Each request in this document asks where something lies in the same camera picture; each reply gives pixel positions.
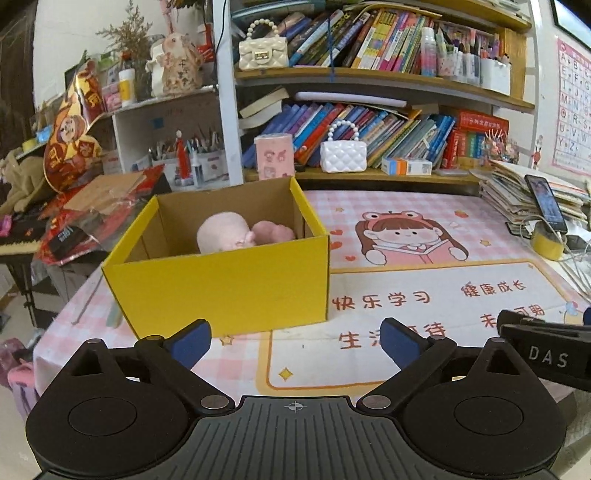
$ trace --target pen holder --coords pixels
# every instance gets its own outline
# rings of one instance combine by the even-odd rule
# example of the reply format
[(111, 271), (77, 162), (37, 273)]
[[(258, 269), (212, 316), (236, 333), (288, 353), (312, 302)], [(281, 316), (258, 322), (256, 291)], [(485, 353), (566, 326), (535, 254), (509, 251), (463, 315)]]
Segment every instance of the pen holder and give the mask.
[(463, 55), (465, 83), (480, 86), (480, 57), (471, 53)]
[(437, 76), (454, 82), (467, 83), (466, 63), (461, 51), (438, 52)]
[(259, 180), (292, 177), (294, 144), (291, 134), (267, 134), (255, 137), (256, 168)]
[(191, 170), (197, 184), (215, 180), (227, 173), (226, 151), (216, 150), (209, 153), (191, 154)]
[(511, 94), (511, 64), (493, 59), (480, 61), (480, 86), (487, 90)]

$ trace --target star print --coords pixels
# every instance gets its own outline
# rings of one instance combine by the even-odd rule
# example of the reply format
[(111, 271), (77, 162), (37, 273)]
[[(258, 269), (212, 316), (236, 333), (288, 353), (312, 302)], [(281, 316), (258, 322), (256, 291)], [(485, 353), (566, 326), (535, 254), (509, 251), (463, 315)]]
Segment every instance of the star print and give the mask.
[(234, 341), (234, 337), (231, 337), (229, 335), (226, 335), (225, 337), (220, 338), (220, 342), (222, 343), (222, 346), (231, 345), (233, 341)]

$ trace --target white quilted handbag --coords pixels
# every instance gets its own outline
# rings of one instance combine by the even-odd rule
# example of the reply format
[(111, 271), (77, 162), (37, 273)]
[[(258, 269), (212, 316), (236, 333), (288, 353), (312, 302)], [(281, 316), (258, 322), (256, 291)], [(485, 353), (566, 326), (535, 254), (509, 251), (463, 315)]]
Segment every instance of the white quilted handbag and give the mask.
[[(353, 129), (353, 140), (332, 139), (335, 129), (341, 125), (349, 125)], [(320, 146), (320, 167), (326, 173), (365, 171), (368, 167), (367, 153), (367, 145), (359, 141), (359, 130), (355, 124), (338, 120), (330, 126), (328, 140)]]
[[(252, 38), (254, 28), (261, 23), (269, 25), (275, 35)], [(246, 40), (238, 44), (238, 51), (240, 53), (238, 67), (241, 70), (282, 69), (289, 66), (287, 39), (279, 36), (277, 26), (268, 18), (261, 18), (251, 23)]]

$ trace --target pink toy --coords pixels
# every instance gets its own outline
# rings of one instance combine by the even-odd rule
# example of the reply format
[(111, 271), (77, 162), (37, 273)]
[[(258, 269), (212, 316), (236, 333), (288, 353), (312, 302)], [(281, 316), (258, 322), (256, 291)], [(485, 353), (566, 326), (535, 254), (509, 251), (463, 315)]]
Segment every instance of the pink toy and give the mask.
[(202, 254), (255, 245), (255, 234), (248, 228), (246, 220), (235, 212), (216, 213), (205, 220), (197, 231), (197, 246)]
[(252, 227), (257, 245), (280, 244), (296, 238), (294, 231), (285, 225), (262, 220)]

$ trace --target cartoon girl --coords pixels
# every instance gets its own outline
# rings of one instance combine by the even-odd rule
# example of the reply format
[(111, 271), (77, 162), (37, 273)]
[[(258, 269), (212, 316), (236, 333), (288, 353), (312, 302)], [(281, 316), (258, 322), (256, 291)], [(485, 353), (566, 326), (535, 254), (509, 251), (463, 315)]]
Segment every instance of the cartoon girl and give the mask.
[(375, 265), (462, 262), (468, 250), (436, 221), (417, 212), (366, 212), (355, 226), (361, 253)]

